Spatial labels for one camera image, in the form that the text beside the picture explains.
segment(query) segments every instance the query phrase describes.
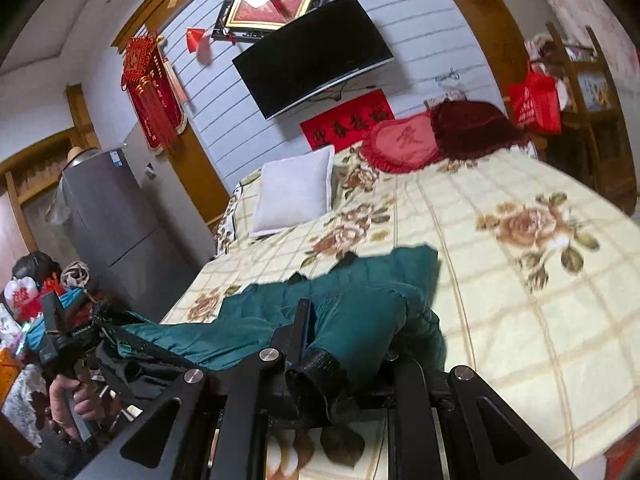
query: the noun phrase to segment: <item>jacket sleeve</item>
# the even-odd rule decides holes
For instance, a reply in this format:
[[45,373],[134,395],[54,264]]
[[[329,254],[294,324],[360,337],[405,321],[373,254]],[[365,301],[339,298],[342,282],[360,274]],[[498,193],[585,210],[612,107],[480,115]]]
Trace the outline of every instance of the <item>jacket sleeve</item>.
[[24,465],[42,480],[71,480],[92,455],[65,444],[51,429],[40,431],[42,446],[25,458]]

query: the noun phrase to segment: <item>gray refrigerator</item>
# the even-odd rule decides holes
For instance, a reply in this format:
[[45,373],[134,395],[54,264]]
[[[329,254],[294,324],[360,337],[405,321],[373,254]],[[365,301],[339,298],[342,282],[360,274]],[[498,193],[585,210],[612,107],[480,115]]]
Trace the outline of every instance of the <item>gray refrigerator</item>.
[[100,288],[160,321],[197,275],[158,221],[122,150],[62,172],[64,231]]

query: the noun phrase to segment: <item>sticker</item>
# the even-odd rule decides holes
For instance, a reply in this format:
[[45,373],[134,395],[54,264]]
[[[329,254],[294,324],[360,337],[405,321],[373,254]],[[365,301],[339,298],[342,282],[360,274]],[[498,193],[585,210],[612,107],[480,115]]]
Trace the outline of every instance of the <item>sticker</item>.
[[118,155],[118,152],[109,152],[109,155],[111,155],[111,160],[113,161],[114,166],[122,166],[122,161],[120,160],[120,155]]

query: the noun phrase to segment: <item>television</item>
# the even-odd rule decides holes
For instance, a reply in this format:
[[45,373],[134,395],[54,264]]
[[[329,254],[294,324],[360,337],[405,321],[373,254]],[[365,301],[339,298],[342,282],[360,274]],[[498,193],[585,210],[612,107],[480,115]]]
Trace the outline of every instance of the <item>television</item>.
[[334,0],[262,38],[233,64],[265,118],[393,59],[357,0]]

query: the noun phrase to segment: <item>floral bedspread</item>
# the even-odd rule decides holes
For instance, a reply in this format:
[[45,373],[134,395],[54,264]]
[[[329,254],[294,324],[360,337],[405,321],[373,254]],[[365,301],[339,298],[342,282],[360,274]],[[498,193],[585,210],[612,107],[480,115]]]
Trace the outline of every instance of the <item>floral bedspread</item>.
[[[220,255],[163,322],[211,322],[225,295],[296,271],[317,276],[349,250],[428,243],[441,261],[433,309],[447,370],[477,370],[569,466],[639,420],[640,230],[620,210],[507,150],[390,175],[352,147],[336,155],[335,171],[334,212],[260,239],[248,236],[259,172],[244,179],[218,234]],[[295,478],[386,479],[385,421],[351,430],[354,448],[342,459],[320,430],[276,441],[297,452]]]

